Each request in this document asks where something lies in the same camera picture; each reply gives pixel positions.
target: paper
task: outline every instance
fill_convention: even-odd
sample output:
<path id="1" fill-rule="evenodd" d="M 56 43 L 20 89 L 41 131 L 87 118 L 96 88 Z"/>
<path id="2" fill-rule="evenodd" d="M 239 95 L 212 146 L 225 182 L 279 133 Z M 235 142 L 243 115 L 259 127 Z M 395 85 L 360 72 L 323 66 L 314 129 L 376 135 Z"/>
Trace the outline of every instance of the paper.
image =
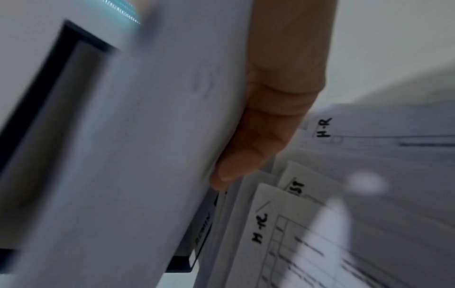
<path id="1" fill-rule="evenodd" d="M 235 251 L 237 250 L 242 236 L 254 192 L 259 183 L 275 185 L 276 181 L 277 178 L 274 175 L 262 171 L 256 171 L 243 178 L 235 206 L 232 209 L 229 222 L 224 232 L 223 240 L 219 246 L 219 251 L 215 254 L 216 258 L 213 263 L 213 272 L 210 275 L 206 287 L 224 287 L 232 262 L 234 261 Z"/>
<path id="2" fill-rule="evenodd" d="M 288 150 L 275 158 L 273 173 L 294 161 L 342 184 L 357 173 L 372 173 L 386 183 L 376 197 L 414 214 L 455 227 L 452 167 L 427 167 L 397 160 Z"/>
<path id="3" fill-rule="evenodd" d="M 335 182 L 310 169 L 290 162 L 277 188 L 337 211 L 330 206 L 333 197 L 343 200 L 350 217 L 371 227 L 393 233 L 426 246 L 435 253 L 455 257 L 455 229 L 437 221 L 413 214 L 384 202 L 376 195 L 346 191 L 346 185 Z"/>
<path id="4" fill-rule="evenodd" d="M 454 101 L 414 105 L 328 105 L 311 110 L 302 134 L 334 145 L 454 147 Z"/>
<path id="5" fill-rule="evenodd" d="M 169 0 L 109 61 L 15 288 L 154 287 L 245 104 L 251 1 Z"/>
<path id="6" fill-rule="evenodd" d="M 227 288 L 427 288 L 455 284 L 455 260 L 261 184 Z"/>

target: hand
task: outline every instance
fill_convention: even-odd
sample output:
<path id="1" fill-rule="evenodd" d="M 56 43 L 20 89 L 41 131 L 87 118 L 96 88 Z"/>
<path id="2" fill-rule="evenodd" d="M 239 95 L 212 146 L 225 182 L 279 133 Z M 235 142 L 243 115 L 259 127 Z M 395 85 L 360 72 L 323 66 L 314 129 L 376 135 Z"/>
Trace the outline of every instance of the hand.
<path id="1" fill-rule="evenodd" d="M 248 97 L 210 185 L 226 189 L 284 149 L 325 85 L 336 0 L 256 0 L 248 39 Z"/>

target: stack of papers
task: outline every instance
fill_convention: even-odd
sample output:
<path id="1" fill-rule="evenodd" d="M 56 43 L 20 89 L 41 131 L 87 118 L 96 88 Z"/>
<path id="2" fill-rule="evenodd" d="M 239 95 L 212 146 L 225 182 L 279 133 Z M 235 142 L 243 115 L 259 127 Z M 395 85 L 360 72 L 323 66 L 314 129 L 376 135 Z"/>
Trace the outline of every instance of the stack of papers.
<path id="1" fill-rule="evenodd" d="M 454 109 L 315 107 L 220 195 L 195 287 L 455 287 Z"/>

